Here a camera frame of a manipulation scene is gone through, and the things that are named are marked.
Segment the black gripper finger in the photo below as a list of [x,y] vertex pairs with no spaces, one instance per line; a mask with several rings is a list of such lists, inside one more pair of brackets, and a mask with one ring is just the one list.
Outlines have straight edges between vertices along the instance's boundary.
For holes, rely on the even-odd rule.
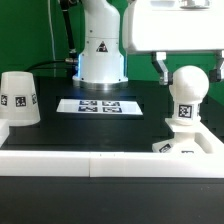
[[216,52],[216,65],[209,71],[209,80],[211,82],[224,81],[224,50]]
[[151,62],[159,74],[159,83],[161,85],[171,85],[173,83],[173,74],[168,70],[165,60],[165,52],[153,52],[151,54]]

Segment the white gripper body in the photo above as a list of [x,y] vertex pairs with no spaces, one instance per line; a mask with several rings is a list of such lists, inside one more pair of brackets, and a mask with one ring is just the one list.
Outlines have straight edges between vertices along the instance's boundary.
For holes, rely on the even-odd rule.
[[224,0],[183,9],[180,0],[135,0],[125,9],[122,42],[128,53],[224,50]]

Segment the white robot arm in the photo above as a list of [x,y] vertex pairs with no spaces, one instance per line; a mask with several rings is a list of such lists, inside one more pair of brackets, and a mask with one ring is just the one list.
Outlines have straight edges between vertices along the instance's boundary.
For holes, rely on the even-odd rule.
[[60,0],[63,12],[80,3],[85,14],[85,47],[70,59],[78,66],[73,83],[91,89],[111,89],[128,82],[119,49],[149,54],[169,85],[173,74],[165,65],[169,52],[212,52],[213,82],[224,80],[224,0],[126,0],[123,14],[107,0]]

